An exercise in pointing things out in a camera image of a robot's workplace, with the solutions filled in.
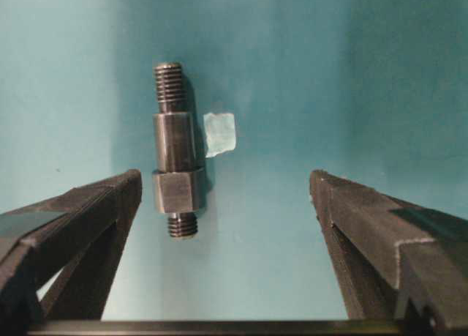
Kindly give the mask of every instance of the threaded stud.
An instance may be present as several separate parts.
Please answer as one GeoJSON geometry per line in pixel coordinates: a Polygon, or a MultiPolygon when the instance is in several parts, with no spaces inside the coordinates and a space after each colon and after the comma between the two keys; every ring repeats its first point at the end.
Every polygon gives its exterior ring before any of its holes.
{"type": "Polygon", "coordinates": [[[179,63],[162,63],[155,66],[154,79],[161,113],[184,109],[185,91],[182,76],[182,66],[179,63]]]}
{"type": "Polygon", "coordinates": [[[167,219],[169,235],[176,239],[190,239],[198,232],[194,213],[173,213],[167,219]]]}

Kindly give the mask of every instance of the hex nut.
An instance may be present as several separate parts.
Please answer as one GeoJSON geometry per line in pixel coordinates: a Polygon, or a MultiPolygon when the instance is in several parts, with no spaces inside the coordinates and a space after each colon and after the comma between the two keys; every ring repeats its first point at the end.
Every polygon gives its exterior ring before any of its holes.
{"type": "Polygon", "coordinates": [[[156,209],[163,213],[196,212],[201,206],[203,168],[177,173],[153,172],[156,209]]]}

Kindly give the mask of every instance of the blue-green background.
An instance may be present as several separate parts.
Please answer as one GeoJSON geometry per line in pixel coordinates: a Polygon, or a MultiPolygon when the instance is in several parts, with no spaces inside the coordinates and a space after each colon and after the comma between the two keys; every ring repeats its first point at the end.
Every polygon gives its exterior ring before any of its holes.
{"type": "Polygon", "coordinates": [[[0,212],[128,168],[122,319],[345,318],[315,168],[468,217],[468,0],[0,0],[0,212]],[[151,67],[180,61],[237,148],[200,234],[153,210],[151,67]]]}

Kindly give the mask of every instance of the small paper tag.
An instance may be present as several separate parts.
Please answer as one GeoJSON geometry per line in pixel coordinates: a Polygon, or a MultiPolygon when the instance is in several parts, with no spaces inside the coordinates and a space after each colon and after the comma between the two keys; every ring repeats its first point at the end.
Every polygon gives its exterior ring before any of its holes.
{"type": "Polygon", "coordinates": [[[235,122],[232,113],[207,113],[203,115],[203,123],[208,146],[207,158],[234,150],[235,122]]]}

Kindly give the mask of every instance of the metal bolt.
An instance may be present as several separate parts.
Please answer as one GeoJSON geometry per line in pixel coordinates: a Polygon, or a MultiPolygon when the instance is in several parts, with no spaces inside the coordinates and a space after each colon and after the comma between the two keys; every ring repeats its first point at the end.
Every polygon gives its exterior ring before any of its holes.
{"type": "Polygon", "coordinates": [[[195,157],[192,115],[185,100],[182,66],[154,68],[159,113],[154,114],[158,171],[154,173],[156,207],[168,213],[169,235],[179,239],[197,233],[194,211],[200,206],[200,173],[195,157]]]}

